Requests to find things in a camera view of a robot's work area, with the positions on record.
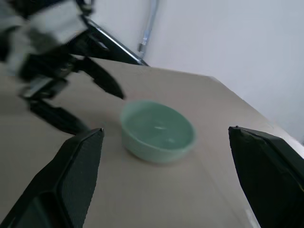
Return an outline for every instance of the table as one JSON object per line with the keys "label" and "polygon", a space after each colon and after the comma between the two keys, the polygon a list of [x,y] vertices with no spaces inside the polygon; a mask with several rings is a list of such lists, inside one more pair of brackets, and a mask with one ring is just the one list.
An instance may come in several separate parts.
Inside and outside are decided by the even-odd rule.
{"label": "table", "polygon": [[[121,84],[128,100],[168,105],[195,126],[195,149],[184,159],[153,165],[121,146],[119,114],[127,101],[101,91],[88,76],[71,85],[54,104],[105,131],[98,180],[85,228],[258,227],[239,184],[228,127],[242,126],[283,137],[301,156],[304,149],[275,123],[213,77],[96,60]],[[31,179],[71,137],[26,110],[20,87],[0,65],[0,221]]]}

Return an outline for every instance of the white wall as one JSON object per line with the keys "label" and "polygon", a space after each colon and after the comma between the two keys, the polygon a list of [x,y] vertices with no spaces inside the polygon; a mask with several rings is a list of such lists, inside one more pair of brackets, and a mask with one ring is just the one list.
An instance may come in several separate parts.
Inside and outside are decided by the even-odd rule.
{"label": "white wall", "polygon": [[[118,13],[100,16],[100,23],[136,49],[149,1],[121,1],[116,9],[110,2],[101,0],[100,7]],[[125,29],[126,20],[136,23]],[[145,60],[214,76],[293,137],[304,138],[304,1],[161,0]]]}

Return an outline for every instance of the bowl rim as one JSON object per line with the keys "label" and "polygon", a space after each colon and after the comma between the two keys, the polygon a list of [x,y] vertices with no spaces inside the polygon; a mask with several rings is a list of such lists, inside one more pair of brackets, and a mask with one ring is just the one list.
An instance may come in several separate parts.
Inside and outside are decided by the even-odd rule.
{"label": "bowl rim", "polygon": [[[161,105],[161,106],[164,106],[166,108],[169,108],[171,110],[173,110],[174,112],[178,113],[179,115],[181,115],[183,117],[183,119],[188,122],[192,132],[193,132],[193,137],[191,139],[191,141],[184,147],[180,147],[180,148],[177,148],[177,149],[165,149],[165,148],[162,148],[162,147],[157,147],[157,146],[153,146],[153,145],[150,145],[142,140],[139,140],[137,137],[135,137],[133,134],[129,133],[129,131],[127,130],[127,127],[125,126],[125,123],[123,121],[123,114],[124,114],[124,111],[126,110],[126,108],[131,105],[131,104],[135,104],[135,103],[153,103],[153,104],[156,104],[156,105]],[[184,150],[190,150],[194,144],[195,144],[195,141],[196,141],[196,131],[193,127],[193,125],[191,124],[191,122],[184,116],[182,115],[181,113],[179,113],[178,111],[176,111],[175,109],[173,108],[170,108],[164,104],[161,104],[161,103],[158,103],[158,102],[155,102],[155,101],[152,101],[152,100],[135,100],[135,101],[129,101],[128,103],[126,103],[123,107],[123,110],[120,114],[120,122],[121,122],[121,125],[122,125],[122,130],[125,131],[125,133],[131,137],[132,139],[134,139],[135,141],[147,146],[147,147],[150,147],[152,149],[156,149],[158,151],[162,151],[162,152],[179,152],[179,151],[184,151]]]}

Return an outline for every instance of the green bowl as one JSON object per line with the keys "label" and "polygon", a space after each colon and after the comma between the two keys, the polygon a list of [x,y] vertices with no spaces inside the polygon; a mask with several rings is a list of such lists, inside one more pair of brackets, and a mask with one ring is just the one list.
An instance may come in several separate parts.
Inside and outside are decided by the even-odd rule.
{"label": "green bowl", "polygon": [[195,131],[177,111],[153,101],[128,103],[121,114],[122,142],[137,157],[167,163],[193,148]]}

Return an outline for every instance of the robotic hand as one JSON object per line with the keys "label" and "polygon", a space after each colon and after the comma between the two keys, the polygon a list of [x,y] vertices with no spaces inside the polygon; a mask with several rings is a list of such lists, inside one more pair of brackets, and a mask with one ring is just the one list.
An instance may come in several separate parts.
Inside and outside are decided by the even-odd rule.
{"label": "robotic hand", "polygon": [[31,112],[61,131],[78,134],[88,127],[66,110],[47,103],[68,84],[67,76],[84,71],[100,88],[123,99],[117,82],[90,57],[147,64],[88,19],[92,7],[82,0],[59,0],[60,5],[55,1],[36,8],[29,6],[33,12],[22,11],[16,4],[19,14],[28,19],[24,20],[0,0],[0,33],[10,47],[0,48],[0,56],[11,75],[28,83],[20,97]]}

